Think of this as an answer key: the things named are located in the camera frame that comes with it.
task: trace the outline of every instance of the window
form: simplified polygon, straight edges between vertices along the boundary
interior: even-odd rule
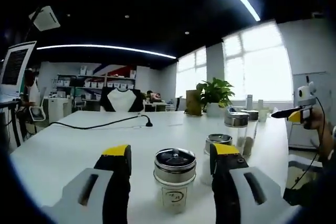
[[[176,73],[176,97],[186,97],[185,91],[196,89],[206,81],[206,49],[202,47],[179,59]]]
[[[292,101],[292,79],[286,48],[274,22],[224,39],[225,80],[235,97],[244,100]]]

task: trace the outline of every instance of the glass jar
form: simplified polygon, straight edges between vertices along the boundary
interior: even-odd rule
[[[169,148],[156,153],[154,161],[156,200],[164,210],[174,214],[185,210],[188,202],[187,192],[195,177],[196,157],[193,152]]]
[[[202,174],[201,182],[204,185],[211,186],[212,175],[210,173],[210,144],[226,144],[232,145],[232,137],[224,134],[211,134],[205,140],[203,163],[202,163]]]
[[[259,112],[257,110],[242,110],[242,112],[249,114],[243,155],[250,156],[257,134]]]
[[[225,133],[232,137],[232,144],[243,154],[249,114],[244,112],[227,112],[225,114]]]

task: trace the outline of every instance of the cable wire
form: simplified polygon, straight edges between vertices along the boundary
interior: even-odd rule
[[[325,122],[326,122],[326,121],[325,121],[325,120],[326,120],[326,117],[325,117],[325,113],[324,113],[323,106],[322,106],[322,104],[321,104],[319,98],[316,97],[316,99],[317,99],[317,101],[319,102],[319,104],[320,104],[320,106],[321,106],[321,108],[322,108],[322,112],[323,112],[323,129],[322,129],[322,134],[321,134],[321,139],[323,140],[324,126],[325,126]],[[315,158],[317,157],[317,155],[318,155],[318,152],[316,152],[315,157],[314,157],[313,160],[311,161],[311,163],[310,163],[310,165],[308,166],[308,168],[307,168],[307,169],[305,170],[305,172],[301,175],[301,177],[295,182],[295,184],[291,187],[291,189],[293,189],[293,188],[300,182],[300,180],[304,177],[304,175],[307,173],[307,171],[310,169],[311,165],[313,164],[313,162],[314,162]]]
[[[90,127],[77,127],[77,126],[72,126],[72,125],[68,125],[68,124],[60,123],[60,122],[52,122],[52,123],[50,123],[50,125],[52,125],[52,124],[60,124],[60,125],[66,126],[66,127],[73,128],[73,129],[90,130],[90,129],[95,129],[95,128],[99,128],[99,127],[104,127],[104,126],[107,126],[107,125],[110,125],[110,124],[113,124],[113,123],[119,123],[119,122],[123,122],[123,121],[126,121],[126,120],[138,118],[138,117],[141,117],[141,116],[144,116],[144,117],[146,117],[148,119],[148,122],[147,122],[146,126],[148,126],[148,127],[153,126],[153,124],[151,123],[151,120],[146,115],[136,115],[136,116],[132,116],[131,118],[125,118],[125,119],[117,120],[117,121],[114,121],[114,122],[110,122],[110,123],[106,123],[106,124],[101,124],[101,125],[96,125],[96,126],[90,126]]]

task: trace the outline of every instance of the label on cup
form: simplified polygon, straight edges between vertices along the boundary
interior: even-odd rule
[[[185,207],[188,188],[167,189],[162,187],[162,203],[165,207]]]

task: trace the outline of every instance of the black ceiling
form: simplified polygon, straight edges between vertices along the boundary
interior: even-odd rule
[[[319,0],[249,2],[261,21],[309,18],[312,12],[322,10]],[[37,40],[38,47],[100,44],[180,57],[256,24],[239,0],[8,0],[4,27],[19,30],[23,39],[29,26],[28,15],[45,5],[52,7],[61,27],[38,31],[33,26],[27,40]],[[34,52],[33,62],[44,60],[135,64],[152,68],[174,62],[169,58],[114,49],[66,48]]]

